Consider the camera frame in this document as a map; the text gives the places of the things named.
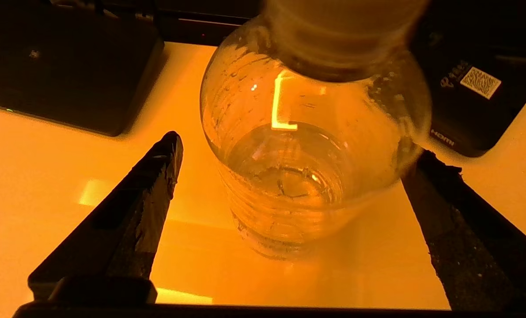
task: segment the white surface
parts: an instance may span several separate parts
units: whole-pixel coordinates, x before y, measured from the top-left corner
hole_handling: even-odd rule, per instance
[[[213,51],[167,43],[169,60],[122,137],[0,111],[0,317],[30,300],[28,274],[170,130],[185,153],[151,275],[168,290],[162,300],[447,308],[400,183],[386,194],[392,203],[378,201],[309,260],[270,261],[241,242],[200,125],[200,82]],[[526,233],[526,106],[480,159],[434,147]]]

